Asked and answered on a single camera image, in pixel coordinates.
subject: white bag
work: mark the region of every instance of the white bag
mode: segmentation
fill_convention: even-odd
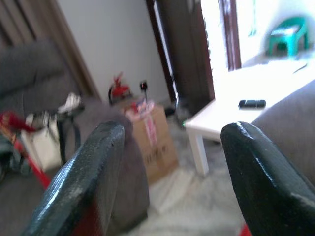
[[[33,114],[29,115],[26,124],[32,125],[33,117]],[[33,133],[22,130],[21,138],[30,158],[42,171],[62,165],[56,118],[50,117],[47,113],[42,129]]]

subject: black remote control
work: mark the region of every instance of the black remote control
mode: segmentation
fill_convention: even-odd
[[[241,100],[238,104],[239,108],[264,108],[266,106],[265,100]]]

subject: white table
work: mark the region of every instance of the white table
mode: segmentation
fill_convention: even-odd
[[[215,81],[216,99],[185,123],[197,171],[209,171],[203,138],[220,142],[222,128],[232,122],[253,122],[260,114],[314,78],[314,66],[296,73],[302,62],[257,65],[226,72]],[[239,110],[240,100],[264,99],[264,109]]]

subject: floor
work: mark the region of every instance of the floor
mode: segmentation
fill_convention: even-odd
[[[125,236],[237,236],[244,219],[221,145],[205,140],[210,172],[200,177],[185,130],[168,123],[180,167],[150,186],[148,219]]]

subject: green plastic chair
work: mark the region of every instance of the green plastic chair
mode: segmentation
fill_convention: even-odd
[[[299,26],[299,30],[295,33],[272,35],[275,32],[292,28],[295,25]],[[269,38],[269,55],[272,55],[273,47],[278,44],[286,44],[289,56],[297,55],[299,48],[298,43],[302,36],[304,36],[304,48],[309,48],[308,29],[306,19],[304,17],[292,17],[283,21],[280,25],[272,30],[272,34]]]

